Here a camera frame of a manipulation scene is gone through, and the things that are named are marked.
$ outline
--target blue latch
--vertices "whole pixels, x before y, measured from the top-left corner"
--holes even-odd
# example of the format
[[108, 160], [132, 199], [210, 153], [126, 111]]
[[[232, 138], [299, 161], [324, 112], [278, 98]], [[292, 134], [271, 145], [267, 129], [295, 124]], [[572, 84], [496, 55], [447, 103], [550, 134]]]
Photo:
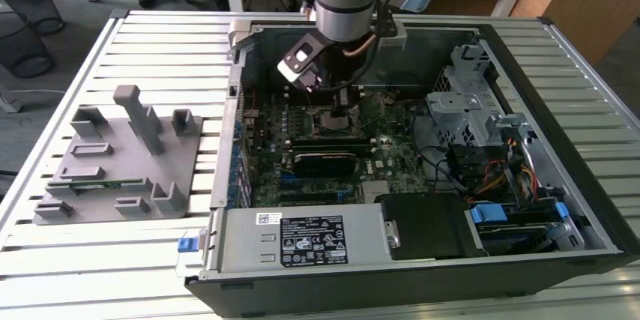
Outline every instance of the blue latch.
[[507, 214], [500, 204], [478, 204], [471, 209], [474, 222], [487, 223], [492, 221], [507, 221]]
[[179, 253], [196, 253], [199, 251], [199, 238], [182, 238], [178, 240]]
[[563, 219], [570, 217], [570, 209], [567, 208], [567, 205], [564, 204], [564, 202], [556, 202], [556, 210]]

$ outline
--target barcode sticker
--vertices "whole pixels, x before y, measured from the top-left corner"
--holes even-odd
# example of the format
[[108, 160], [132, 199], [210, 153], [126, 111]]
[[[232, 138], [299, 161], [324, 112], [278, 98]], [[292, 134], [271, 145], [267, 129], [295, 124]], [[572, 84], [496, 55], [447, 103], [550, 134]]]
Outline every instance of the barcode sticker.
[[282, 218], [283, 213], [258, 213], [256, 225], [278, 225]]

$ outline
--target power supply label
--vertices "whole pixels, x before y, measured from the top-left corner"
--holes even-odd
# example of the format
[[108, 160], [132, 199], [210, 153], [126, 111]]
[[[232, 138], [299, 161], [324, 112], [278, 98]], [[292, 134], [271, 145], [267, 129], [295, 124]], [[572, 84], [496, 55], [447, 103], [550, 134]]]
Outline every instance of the power supply label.
[[280, 219], [280, 263], [286, 268], [348, 264], [343, 216]]

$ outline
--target aluminum slotted table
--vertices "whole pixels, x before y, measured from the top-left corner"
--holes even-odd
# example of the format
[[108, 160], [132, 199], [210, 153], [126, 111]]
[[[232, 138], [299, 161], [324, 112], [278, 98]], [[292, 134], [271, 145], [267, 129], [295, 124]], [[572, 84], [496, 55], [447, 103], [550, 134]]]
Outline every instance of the aluminum slotted table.
[[[207, 226], [219, 131], [227, 98], [234, 19], [299, 21], [278, 13], [131, 11], [110, 19], [70, 91], [0, 205], [0, 318], [219, 319], [191, 295], [176, 272], [176, 240]], [[536, 19], [399, 16], [411, 22], [491, 23], [636, 234], [640, 234], [640, 123], [558, 29]], [[79, 105], [107, 117], [118, 85], [135, 84], [159, 116], [190, 108], [204, 117], [190, 215], [179, 220], [36, 226], [44, 195], [74, 129]], [[518, 101], [504, 88], [514, 109]], [[350, 310], [296, 319], [640, 319], [638, 264], [579, 277], [535, 296], [412, 307]]]

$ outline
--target wire mesh trash can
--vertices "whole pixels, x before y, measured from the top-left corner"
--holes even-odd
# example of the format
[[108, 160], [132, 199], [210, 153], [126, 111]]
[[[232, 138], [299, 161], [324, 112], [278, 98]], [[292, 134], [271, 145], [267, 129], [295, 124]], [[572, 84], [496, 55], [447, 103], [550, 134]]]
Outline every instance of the wire mesh trash can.
[[19, 78], [32, 78], [54, 67], [39, 33], [23, 13], [0, 13], [0, 64]]
[[64, 20], [54, 0], [6, 0], [14, 11], [24, 13], [42, 35], [54, 34], [64, 28]]

